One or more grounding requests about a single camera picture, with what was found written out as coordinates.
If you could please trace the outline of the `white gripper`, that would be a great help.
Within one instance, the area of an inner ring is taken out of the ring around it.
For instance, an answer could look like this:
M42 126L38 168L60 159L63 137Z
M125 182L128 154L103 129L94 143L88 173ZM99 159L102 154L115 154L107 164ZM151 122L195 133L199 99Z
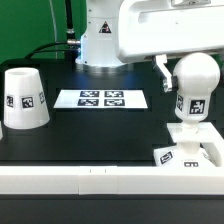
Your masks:
M123 62L153 57L165 92L177 89L167 56L224 50L224 0L124 0L118 16L117 56Z

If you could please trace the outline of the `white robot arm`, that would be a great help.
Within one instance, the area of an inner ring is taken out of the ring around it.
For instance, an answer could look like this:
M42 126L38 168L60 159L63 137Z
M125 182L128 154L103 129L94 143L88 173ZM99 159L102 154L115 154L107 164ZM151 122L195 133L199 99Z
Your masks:
M224 0L86 0L86 8L76 59L82 70L112 73L151 60L172 91L169 59L224 52Z

